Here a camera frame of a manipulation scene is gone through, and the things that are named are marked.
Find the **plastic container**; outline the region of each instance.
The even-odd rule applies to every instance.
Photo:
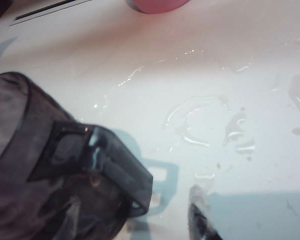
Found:
[[[160,14],[179,8],[189,0],[132,0],[145,14]]]

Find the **pink object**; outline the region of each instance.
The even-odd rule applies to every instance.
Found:
[[[132,0],[146,14],[160,14],[177,9],[189,0]]]

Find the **wet surface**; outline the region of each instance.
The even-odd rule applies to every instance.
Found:
[[[89,1],[9,26],[29,10],[0,20],[0,43],[16,38],[0,73],[26,74],[78,121],[129,133],[144,163],[172,169],[158,208],[118,239],[188,239],[199,184],[224,239],[300,240],[300,1],[191,0],[155,15]]]

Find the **white countertop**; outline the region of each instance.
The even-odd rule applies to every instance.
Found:
[[[15,1],[0,19],[0,73],[25,74],[152,167],[157,210],[118,240],[189,239],[193,184],[225,240],[300,240],[300,0],[153,15],[91,0],[10,26],[47,2]]]

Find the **pink cup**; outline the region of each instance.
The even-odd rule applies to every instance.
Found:
[[[146,14],[160,14],[177,9],[189,0],[132,0]]]

